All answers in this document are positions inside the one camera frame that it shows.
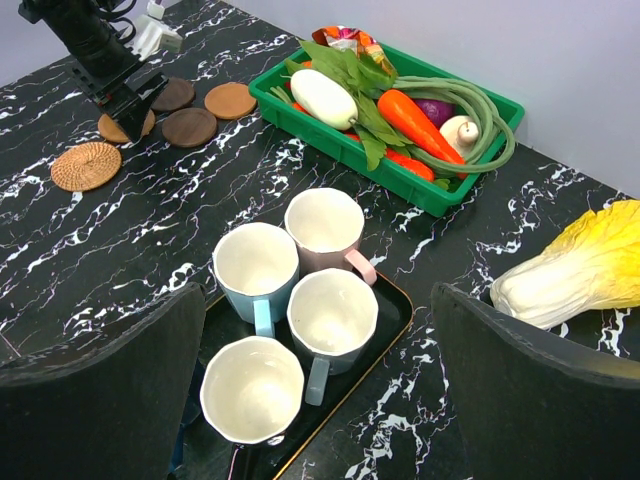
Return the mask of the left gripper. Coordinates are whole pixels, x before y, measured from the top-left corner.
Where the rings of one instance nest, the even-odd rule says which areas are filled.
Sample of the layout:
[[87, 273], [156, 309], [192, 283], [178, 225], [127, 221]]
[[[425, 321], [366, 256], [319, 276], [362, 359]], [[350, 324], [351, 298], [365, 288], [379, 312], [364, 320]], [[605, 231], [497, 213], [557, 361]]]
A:
[[139, 141], [152, 104], [166, 88], [168, 78], [158, 73], [137, 90], [129, 87], [128, 78], [142, 62], [104, 22], [64, 22], [62, 38], [76, 60], [72, 73], [82, 90], [129, 140]]

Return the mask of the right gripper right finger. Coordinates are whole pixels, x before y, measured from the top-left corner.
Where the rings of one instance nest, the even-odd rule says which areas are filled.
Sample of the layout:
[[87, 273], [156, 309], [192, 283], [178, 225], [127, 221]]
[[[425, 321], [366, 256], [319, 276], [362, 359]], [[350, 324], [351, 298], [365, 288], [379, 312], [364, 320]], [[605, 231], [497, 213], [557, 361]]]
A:
[[639, 364], [431, 292], [437, 344], [477, 479], [636, 479]]

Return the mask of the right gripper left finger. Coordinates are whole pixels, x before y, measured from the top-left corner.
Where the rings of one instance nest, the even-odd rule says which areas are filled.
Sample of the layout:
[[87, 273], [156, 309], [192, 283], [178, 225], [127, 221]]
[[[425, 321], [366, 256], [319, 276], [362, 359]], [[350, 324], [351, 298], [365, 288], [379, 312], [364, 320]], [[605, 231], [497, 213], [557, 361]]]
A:
[[166, 478], [204, 320], [189, 283], [139, 320], [2, 364], [2, 478]]

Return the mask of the light brown wooden coaster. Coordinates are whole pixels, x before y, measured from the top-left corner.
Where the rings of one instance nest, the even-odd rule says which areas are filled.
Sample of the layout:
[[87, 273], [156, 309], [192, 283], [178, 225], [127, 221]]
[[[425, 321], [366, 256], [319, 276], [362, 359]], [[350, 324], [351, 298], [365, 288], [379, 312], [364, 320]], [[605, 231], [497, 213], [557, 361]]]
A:
[[249, 115], [257, 100], [246, 84], [227, 82], [211, 89], [204, 99], [205, 108], [222, 120], [235, 120]]
[[[152, 110], [147, 114], [142, 129], [142, 136], [147, 136], [156, 123], [156, 116]], [[97, 123], [99, 134], [107, 141], [116, 144], [131, 143], [132, 140], [125, 132], [107, 115], [102, 114]]]

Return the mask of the dark walnut coaster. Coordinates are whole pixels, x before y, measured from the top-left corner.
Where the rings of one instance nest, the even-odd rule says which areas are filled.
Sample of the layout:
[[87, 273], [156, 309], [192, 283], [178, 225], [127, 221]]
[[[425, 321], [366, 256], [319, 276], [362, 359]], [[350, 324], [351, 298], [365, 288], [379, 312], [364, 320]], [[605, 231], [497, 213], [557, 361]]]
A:
[[181, 148], [208, 143], [217, 132], [217, 119], [206, 109], [185, 108], [169, 115], [162, 124], [167, 142]]
[[196, 96], [193, 85], [182, 78], [170, 77], [151, 109], [156, 113], [174, 112], [189, 106]]

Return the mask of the woven rattan coaster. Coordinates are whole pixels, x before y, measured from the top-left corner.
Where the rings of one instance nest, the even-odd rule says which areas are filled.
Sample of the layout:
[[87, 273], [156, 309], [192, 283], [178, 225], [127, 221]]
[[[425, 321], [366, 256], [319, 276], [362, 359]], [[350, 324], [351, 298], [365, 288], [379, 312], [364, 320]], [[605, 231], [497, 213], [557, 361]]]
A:
[[61, 189], [85, 192], [111, 180], [122, 166], [120, 151], [104, 142], [86, 142], [61, 154], [51, 166], [51, 179]]

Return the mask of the pink cup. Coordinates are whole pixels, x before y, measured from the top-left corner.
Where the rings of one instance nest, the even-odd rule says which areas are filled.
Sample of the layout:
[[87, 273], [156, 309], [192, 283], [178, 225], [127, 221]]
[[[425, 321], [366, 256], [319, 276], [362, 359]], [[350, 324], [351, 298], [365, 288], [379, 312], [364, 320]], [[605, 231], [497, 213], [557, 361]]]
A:
[[362, 208], [348, 194], [334, 188], [311, 188], [289, 203], [284, 226], [295, 241], [303, 276], [328, 268], [357, 271], [373, 285], [375, 267], [360, 252], [365, 225]]

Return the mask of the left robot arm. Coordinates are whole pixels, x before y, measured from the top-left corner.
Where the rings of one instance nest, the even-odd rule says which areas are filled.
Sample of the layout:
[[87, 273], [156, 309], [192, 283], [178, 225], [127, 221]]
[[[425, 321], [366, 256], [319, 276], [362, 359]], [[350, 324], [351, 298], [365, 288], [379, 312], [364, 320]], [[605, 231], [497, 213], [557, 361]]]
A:
[[144, 123], [153, 102], [168, 84], [158, 73], [134, 90], [126, 84], [144, 66], [128, 45], [136, 32], [118, 32], [113, 24], [124, 21], [136, 5], [120, 8], [119, 1], [23, 1], [18, 13], [31, 24], [44, 22], [74, 59], [70, 75], [102, 113], [113, 120], [130, 141], [143, 137]]

